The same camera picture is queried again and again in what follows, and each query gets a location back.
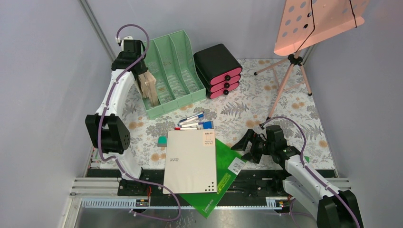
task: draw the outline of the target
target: pink perforated panel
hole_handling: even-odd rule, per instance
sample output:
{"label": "pink perforated panel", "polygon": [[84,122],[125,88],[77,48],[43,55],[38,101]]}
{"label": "pink perforated panel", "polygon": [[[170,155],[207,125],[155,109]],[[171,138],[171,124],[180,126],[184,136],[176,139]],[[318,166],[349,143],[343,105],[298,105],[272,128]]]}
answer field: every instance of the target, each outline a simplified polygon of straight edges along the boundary
{"label": "pink perforated panel", "polygon": [[[362,14],[369,0],[351,0],[357,26],[364,23]],[[315,31],[300,49],[355,28],[349,0],[312,0]],[[311,0],[287,0],[274,53],[287,56],[297,51],[313,29]]]}

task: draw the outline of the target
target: black elastic cord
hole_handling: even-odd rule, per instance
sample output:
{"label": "black elastic cord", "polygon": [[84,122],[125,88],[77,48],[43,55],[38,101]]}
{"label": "black elastic cord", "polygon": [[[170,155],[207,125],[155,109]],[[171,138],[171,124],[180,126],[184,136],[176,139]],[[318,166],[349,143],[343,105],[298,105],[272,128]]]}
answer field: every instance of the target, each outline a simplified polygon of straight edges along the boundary
{"label": "black elastic cord", "polygon": [[312,21],[313,21],[313,23],[314,23],[314,29],[312,30],[312,32],[309,34],[309,36],[304,40],[304,42],[302,42],[302,44],[301,44],[301,46],[299,46],[299,48],[295,51],[295,53],[297,52],[297,51],[299,51],[299,49],[302,47],[302,45],[304,45],[305,44],[305,42],[308,40],[308,38],[312,35],[312,33],[314,33],[314,31],[315,31],[315,18],[314,18],[314,7],[312,6],[312,0],[311,0],[311,12],[312,12]]}
{"label": "black elastic cord", "polygon": [[355,27],[357,27],[357,21],[355,20],[355,13],[354,13],[353,4],[351,3],[351,0],[350,0],[350,7],[351,7],[351,12],[353,13]]}

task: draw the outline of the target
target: cable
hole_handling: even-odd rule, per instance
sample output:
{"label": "cable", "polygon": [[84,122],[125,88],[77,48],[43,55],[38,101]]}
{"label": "cable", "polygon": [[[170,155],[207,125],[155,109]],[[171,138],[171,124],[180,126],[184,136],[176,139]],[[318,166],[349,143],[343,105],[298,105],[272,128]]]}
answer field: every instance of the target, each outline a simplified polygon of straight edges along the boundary
{"label": "cable", "polygon": [[314,29],[312,30],[312,32],[308,35],[308,37],[304,40],[304,42],[302,42],[301,46],[299,46],[299,48],[295,51],[295,53],[297,53],[299,51],[299,49],[302,47],[302,45],[305,44],[305,42],[308,40],[308,38],[312,35],[312,33],[314,33],[315,31],[315,18],[314,18],[314,7],[312,5],[312,0],[311,0],[311,13],[312,13],[312,21],[314,24]]}
{"label": "cable", "polygon": [[357,21],[356,21],[356,19],[355,19],[355,13],[354,13],[353,4],[351,3],[351,0],[350,0],[350,7],[351,7],[351,12],[353,13],[354,22],[355,22],[355,27],[357,27]]}
{"label": "cable", "polygon": [[292,213],[292,208],[293,208],[293,206],[294,206],[294,201],[295,201],[295,200],[296,200],[296,199],[293,198],[293,199],[291,200],[291,203],[290,203],[290,216],[291,216],[292,221],[294,222],[294,224],[295,224],[298,228],[301,228],[301,227],[298,225],[298,223],[295,221],[294,215],[293,215],[293,213]]}
{"label": "cable", "polygon": [[158,187],[161,187],[161,188],[166,189],[168,192],[170,192],[170,193],[172,194],[173,198],[175,199],[176,203],[178,204],[178,215],[177,215],[176,217],[174,217],[173,219],[172,219],[172,218],[160,218],[160,217],[155,217],[155,216],[149,216],[149,215],[144,215],[144,214],[140,214],[140,213],[136,213],[136,212],[133,212],[133,213],[134,213],[134,216],[139,215],[139,216],[143,216],[143,217],[146,217],[146,218],[157,219],[157,220],[167,221],[167,222],[175,221],[175,220],[177,220],[177,219],[181,216],[181,204],[179,203],[179,200],[178,200],[178,198],[176,197],[176,195],[175,195],[169,188],[167,188],[166,186],[164,186],[164,185],[162,185],[162,184],[158,184],[158,183],[154,183],[154,182],[149,182],[149,181],[143,181],[143,180],[140,180],[140,179],[137,179],[137,178],[131,176],[129,173],[127,173],[127,172],[123,169],[122,165],[120,164],[120,162],[119,162],[119,160],[118,160],[118,158],[117,158],[116,156],[110,156],[110,157],[108,157],[108,158],[104,158],[104,154],[102,153],[102,147],[101,147],[101,146],[102,146],[102,145],[101,145],[102,122],[104,121],[104,117],[105,117],[106,111],[108,110],[109,101],[110,101],[110,99],[111,99],[112,92],[113,92],[115,86],[119,83],[119,79],[120,79],[126,72],[128,72],[129,69],[131,69],[134,65],[136,65],[136,64],[145,56],[145,54],[147,53],[148,48],[149,48],[149,46],[150,46],[150,37],[148,36],[148,33],[144,30],[144,28],[142,28],[142,27],[140,27],[140,26],[138,26],[138,25],[135,25],[135,24],[127,24],[127,25],[123,25],[122,27],[120,27],[120,29],[117,31],[116,38],[119,38],[119,33],[120,33],[120,31],[121,31],[122,29],[126,28],[126,27],[136,27],[136,28],[140,29],[141,31],[143,31],[143,33],[144,33],[145,36],[147,37],[147,46],[146,46],[144,52],[141,54],[141,56],[140,56],[136,61],[134,61],[132,64],[130,64],[126,69],[124,69],[124,70],[118,75],[118,77],[116,78],[115,82],[112,84],[111,90],[109,91],[108,97],[107,97],[107,99],[106,99],[106,104],[105,104],[106,106],[104,107],[104,110],[103,110],[103,112],[102,112],[102,114],[101,114],[101,119],[99,120],[99,125],[98,125],[98,152],[99,152],[99,156],[101,157],[101,160],[104,161],[104,162],[109,161],[109,160],[111,160],[111,159],[115,159],[115,162],[116,162],[117,166],[119,167],[119,169],[120,169],[122,175],[126,175],[126,177],[128,177],[128,178],[130,178],[130,179],[132,179],[132,180],[134,180],[134,181],[137,181],[137,182],[140,182],[140,183],[144,183],[144,184],[151,184],[151,185],[155,185],[155,186],[158,186]]}
{"label": "cable", "polygon": [[148,186],[148,188],[147,188],[147,200],[148,200],[148,202],[150,202],[150,196],[151,196],[152,192],[153,192],[153,190],[151,189],[151,186]]}
{"label": "cable", "polygon": [[266,125],[268,122],[275,120],[275,119],[286,119],[291,121],[295,126],[297,126],[299,132],[301,132],[302,138],[304,139],[304,144],[302,146],[301,149],[301,154],[299,156],[299,159],[301,160],[302,166],[309,172],[309,174],[311,174],[311,176],[317,180],[323,187],[325,187],[326,190],[329,190],[329,192],[331,192],[334,196],[336,196],[336,198],[342,203],[342,205],[345,207],[345,209],[348,211],[348,213],[351,215],[351,217],[353,218],[355,225],[357,226],[357,228],[360,228],[360,223],[358,222],[357,217],[355,216],[355,214],[353,213],[353,211],[350,209],[350,207],[344,202],[344,200],[338,195],[338,193],[336,191],[334,191],[333,189],[331,189],[326,183],[324,183],[318,176],[316,176],[316,174],[313,173],[313,171],[310,169],[309,166],[307,166],[305,164],[305,159],[304,159],[304,150],[305,150],[305,146],[307,145],[307,138],[305,137],[304,132],[302,131],[301,127],[293,120],[291,120],[288,117],[284,117],[284,116],[275,116],[275,117],[271,117],[270,119],[266,120],[263,124],[262,127],[264,127],[264,125]]}

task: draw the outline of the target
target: eraser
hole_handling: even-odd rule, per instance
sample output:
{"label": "eraser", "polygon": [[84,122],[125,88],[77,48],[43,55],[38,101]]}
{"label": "eraser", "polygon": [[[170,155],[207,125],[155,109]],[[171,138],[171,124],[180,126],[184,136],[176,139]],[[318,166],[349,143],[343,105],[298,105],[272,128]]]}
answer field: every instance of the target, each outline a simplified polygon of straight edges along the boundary
{"label": "eraser", "polygon": [[157,147],[166,147],[167,144],[168,139],[166,138],[166,136],[160,136],[158,138]]}

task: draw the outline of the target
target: sticker label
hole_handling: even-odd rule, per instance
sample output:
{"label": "sticker label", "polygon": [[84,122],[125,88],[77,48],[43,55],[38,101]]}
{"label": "sticker label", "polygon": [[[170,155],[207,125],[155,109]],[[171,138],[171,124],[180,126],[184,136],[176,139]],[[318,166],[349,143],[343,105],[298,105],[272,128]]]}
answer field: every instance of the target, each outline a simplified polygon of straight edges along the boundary
{"label": "sticker label", "polygon": [[203,146],[215,146],[214,131],[205,131],[203,134]]}
{"label": "sticker label", "polygon": [[235,158],[232,162],[231,165],[228,167],[228,169],[235,173],[235,175],[238,175],[239,172],[242,170],[242,167],[245,165],[245,162],[243,162],[239,158]]}

